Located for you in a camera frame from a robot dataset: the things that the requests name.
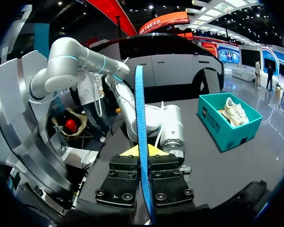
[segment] yellow triangle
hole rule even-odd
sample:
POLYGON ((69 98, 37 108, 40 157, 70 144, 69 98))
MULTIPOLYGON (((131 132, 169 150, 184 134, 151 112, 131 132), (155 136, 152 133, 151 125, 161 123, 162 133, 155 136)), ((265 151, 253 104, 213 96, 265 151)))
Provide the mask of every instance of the yellow triangle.
POLYGON ((151 144, 148 144, 148 152, 150 154, 150 156, 155 156, 155 155, 168 155, 168 153, 154 147, 153 145, 151 144))
MULTIPOLYGON (((148 144, 148 152, 150 156, 155 156, 155 155, 168 155, 166 152, 154 147, 151 144, 148 144)), ((138 145, 134 146, 133 148, 130 148, 129 150, 127 150, 126 152, 120 154, 120 156, 129 156, 129 155, 133 155, 133 156, 139 156, 139 147, 138 145)))
POLYGON ((138 145, 134 146, 133 148, 130 148, 126 152, 122 153, 120 156, 139 156, 139 150, 138 150, 138 145))

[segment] white sneaker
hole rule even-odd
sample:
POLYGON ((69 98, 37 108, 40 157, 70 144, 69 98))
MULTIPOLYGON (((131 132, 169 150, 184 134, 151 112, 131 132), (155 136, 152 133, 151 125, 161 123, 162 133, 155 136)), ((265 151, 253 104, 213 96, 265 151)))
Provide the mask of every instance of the white sneaker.
POLYGON ((236 127, 249 122, 241 104, 235 104, 229 97, 226 100, 222 114, 231 122, 231 126, 236 127))
POLYGON ((100 141, 101 141, 101 143, 104 143, 104 142, 105 142, 105 137, 102 136, 102 137, 100 138, 100 141))

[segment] gray table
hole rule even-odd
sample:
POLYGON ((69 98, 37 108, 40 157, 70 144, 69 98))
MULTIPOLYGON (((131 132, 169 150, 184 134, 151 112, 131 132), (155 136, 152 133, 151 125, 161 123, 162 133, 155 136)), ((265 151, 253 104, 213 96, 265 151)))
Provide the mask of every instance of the gray table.
MULTIPOLYGON (((274 151, 264 142, 264 135, 258 133, 254 139, 221 153, 197 116, 198 99, 165 102, 181 108, 184 125, 185 162, 192 172, 189 186, 194 190, 196 206, 207 203, 213 208, 252 181, 267 182, 269 190, 273 190, 282 174, 282 167, 275 161, 274 151)), ((108 135, 106 145, 101 149, 99 158, 90 169, 79 201, 95 203, 94 191, 100 188, 113 154, 123 153, 132 143, 120 128, 124 124, 119 114, 113 125, 113 135, 108 135)), ((136 224, 144 224, 148 215, 139 190, 137 194, 136 224)))

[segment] robotic arm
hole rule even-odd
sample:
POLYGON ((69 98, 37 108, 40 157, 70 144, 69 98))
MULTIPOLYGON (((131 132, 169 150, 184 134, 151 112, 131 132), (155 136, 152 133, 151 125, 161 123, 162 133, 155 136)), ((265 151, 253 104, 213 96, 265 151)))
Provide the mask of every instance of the robotic arm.
MULTIPOLYGON (((89 50, 75 39, 64 37, 53 43, 47 68, 40 70, 30 82, 31 95, 35 99, 42 99, 51 92, 74 86, 77 83, 78 67, 91 72, 107 74, 105 82, 112 89, 120 106, 128 136, 132 141, 137 142, 134 96, 130 88, 123 82, 125 76, 130 72, 128 66, 123 62, 89 50)), ((145 105, 145 113, 147 133, 151 134, 161 127, 160 145, 167 148, 167 152, 184 158, 183 125, 179 107, 168 105, 158 108, 145 105), (162 118, 169 119, 168 125, 163 123, 162 118)))

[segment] red ball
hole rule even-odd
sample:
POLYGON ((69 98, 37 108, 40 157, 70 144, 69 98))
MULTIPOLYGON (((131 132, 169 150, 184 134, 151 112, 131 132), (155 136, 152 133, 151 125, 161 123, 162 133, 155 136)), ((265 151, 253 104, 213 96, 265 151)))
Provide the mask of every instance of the red ball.
POLYGON ((72 119, 67 120, 67 122, 65 123, 65 127, 68 128, 69 130, 71 130, 72 132, 77 131, 77 124, 72 119))

